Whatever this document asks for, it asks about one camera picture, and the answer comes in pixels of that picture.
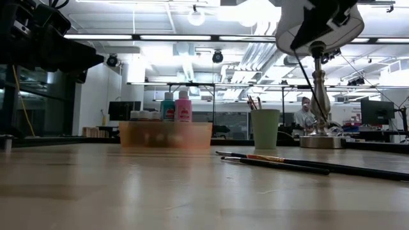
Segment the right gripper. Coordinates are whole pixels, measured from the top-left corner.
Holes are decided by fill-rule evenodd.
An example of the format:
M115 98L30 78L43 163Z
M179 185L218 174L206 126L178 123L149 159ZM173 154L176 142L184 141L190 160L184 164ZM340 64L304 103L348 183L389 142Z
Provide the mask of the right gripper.
M331 32L332 27L341 27L349 21L350 10L358 0L307 0L312 8L304 7L304 17L291 45L291 50Z

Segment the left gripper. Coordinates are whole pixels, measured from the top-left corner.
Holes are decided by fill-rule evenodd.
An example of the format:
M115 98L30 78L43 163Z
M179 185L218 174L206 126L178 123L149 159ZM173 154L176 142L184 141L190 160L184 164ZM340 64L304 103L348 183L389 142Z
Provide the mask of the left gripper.
M48 72L80 72L75 81L86 82L87 69L104 62L104 57L96 49L85 44L66 39L57 31L36 29L31 32L31 66Z

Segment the tall teal paint bottle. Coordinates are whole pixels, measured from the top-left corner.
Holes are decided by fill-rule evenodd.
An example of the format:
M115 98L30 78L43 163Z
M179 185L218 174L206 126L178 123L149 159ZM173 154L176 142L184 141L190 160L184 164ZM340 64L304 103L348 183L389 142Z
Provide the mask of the tall teal paint bottle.
M174 121L175 102L172 92L165 92L164 99L160 103L162 121Z

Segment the tall pink paint bottle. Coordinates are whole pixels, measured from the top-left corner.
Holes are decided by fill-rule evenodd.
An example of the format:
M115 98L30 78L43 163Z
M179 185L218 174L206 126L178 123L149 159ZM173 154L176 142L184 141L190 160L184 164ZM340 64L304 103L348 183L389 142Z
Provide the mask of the tall pink paint bottle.
M178 99L175 100L175 121L187 122L192 121L192 102L189 100L187 91L180 91Z

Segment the ceiling light strip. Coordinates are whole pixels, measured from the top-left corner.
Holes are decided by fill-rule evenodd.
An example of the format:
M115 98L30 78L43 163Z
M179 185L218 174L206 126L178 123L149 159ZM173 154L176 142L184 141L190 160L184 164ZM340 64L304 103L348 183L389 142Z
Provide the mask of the ceiling light strip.
M98 41L213 41L213 42L274 42L274 36L189 35L189 34L67 34L71 40Z

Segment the person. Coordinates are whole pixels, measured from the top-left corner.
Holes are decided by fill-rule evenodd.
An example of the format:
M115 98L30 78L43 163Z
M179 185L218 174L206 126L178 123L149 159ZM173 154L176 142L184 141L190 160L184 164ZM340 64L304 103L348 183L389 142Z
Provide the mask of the person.
M316 119L311 112L311 101L309 98L302 98L302 107L299 111L294 113L293 117L296 126L303 128L305 133L310 134L314 131L314 123Z

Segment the clear plastic lamp wrap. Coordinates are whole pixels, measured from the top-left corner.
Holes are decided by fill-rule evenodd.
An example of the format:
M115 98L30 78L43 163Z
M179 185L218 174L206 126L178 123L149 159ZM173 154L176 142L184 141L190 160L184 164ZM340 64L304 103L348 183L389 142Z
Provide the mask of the clear plastic lamp wrap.
M306 134L313 134L314 133L314 124L316 122L316 119L314 115L312 114L310 110L310 105L308 103L303 103L302 104L302 113L305 115L305 118L302 119L304 122L304 131ZM327 127L327 133L328 135L333 135L333 136L341 136L343 134L343 129L342 127L333 122L328 123Z

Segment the black monitor on stand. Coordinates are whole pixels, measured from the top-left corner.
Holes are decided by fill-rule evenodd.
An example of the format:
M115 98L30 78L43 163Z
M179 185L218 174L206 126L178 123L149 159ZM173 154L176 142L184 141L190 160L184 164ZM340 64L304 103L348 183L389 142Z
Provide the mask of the black monitor on stand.
M364 125L388 125L395 118L392 102L361 100L360 108Z

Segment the orange translucent plastic bin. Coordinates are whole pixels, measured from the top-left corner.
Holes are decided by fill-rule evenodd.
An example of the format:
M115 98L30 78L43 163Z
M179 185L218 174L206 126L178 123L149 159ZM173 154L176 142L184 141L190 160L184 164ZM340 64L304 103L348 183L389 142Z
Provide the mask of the orange translucent plastic bin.
M165 121L122 121L119 123L123 148L208 149L211 123Z

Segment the silver lamp white shade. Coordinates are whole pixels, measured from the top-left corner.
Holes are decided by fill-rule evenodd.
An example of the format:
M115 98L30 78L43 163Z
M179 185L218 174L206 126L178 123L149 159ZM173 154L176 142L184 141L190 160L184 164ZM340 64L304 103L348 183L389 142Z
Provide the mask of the silver lamp white shade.
M307 0L285 0L281 6L281 17L277 25L275 44L281 52L287 55L295 56L290 49L290 45L303 21L304 7L312 8ZM321 59L325 54L329 54L352 42L363 32L364 20L357 8L357 4L350 10L349 16L349 21L345 25L341 27L331 26L331 32L295 50L299 57L311 56L314 59L313 81L311 84L327 118L327 122L321 118L312 95L311 110L316 118L314 133L300 137L300 146L302 148L338 149L342 147L341 137L328 135L327 133L330 101L325 87L325 71L321 67Z

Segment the pale green plastic cup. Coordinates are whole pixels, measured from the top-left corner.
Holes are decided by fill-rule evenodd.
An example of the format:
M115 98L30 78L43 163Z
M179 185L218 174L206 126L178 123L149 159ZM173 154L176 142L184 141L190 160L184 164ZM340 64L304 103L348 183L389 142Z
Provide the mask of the pale green plastic cup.
M280 110L258 109L251 111L254 146L257 150L275 150Z

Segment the black background chair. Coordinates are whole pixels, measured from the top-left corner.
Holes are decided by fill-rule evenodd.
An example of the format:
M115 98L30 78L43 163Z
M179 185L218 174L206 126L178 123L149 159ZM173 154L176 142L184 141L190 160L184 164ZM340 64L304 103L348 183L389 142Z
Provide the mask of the black background chair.
M225 125L213 125L212 126L212 138L218 137L219 133L226 134L229 132L230 132L230 129Z

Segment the right paintbrushes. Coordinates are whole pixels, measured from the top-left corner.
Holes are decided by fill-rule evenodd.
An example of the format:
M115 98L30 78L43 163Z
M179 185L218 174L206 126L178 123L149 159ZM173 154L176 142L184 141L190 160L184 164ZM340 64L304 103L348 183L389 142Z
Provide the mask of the right paintbrushes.
M332 173L339 173L339 174L344 174L340 173L337 171L334 171L332 166L333 165L339 165L339 164L330 164L330 163L324 163L324 162L313 162L313 161L307 161L307 160L293 160L293 159L287 159L287 158L279 158L279 157L269 157L269 156L261 156L261 155L247 155L248 158L255 159L255 160L266 160L270 162L277 162L277 163L284 163L284 164L291 164L291 165L300 165L300 166L307 166L307 167L315 167L315 168L320 168L320 169L328 169ZM368 177L368 178L379 178L379 179L385 179L385 180L394 180L394 181L407 181L409 182L409 177L401 177L401 176L366 176L366 175L356 175L356 174L347 174L347 175L352 175L352 176L363 176L363 177Z

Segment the black background rig frame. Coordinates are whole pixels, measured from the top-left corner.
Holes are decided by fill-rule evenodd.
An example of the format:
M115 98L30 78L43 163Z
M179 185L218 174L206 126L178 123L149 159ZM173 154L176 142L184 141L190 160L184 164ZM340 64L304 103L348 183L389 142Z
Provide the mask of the black background rig frame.
M213 91L210 91L211 95L213 96L212 103L212 121L215 121L215 91L216 91L216 84L215 83L203 83L203 82L128 82L127 85L132 86L167 86L169 91L172 90L173 86L185 86L185 87L212 87Z

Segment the small white bracket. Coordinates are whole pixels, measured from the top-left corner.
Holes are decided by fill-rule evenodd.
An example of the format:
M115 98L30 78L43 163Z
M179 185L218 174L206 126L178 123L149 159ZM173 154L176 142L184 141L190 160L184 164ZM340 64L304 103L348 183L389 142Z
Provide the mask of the small white bracket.
M5 153L10 153L13 139L14 136L12 135L0 135L0 149Z

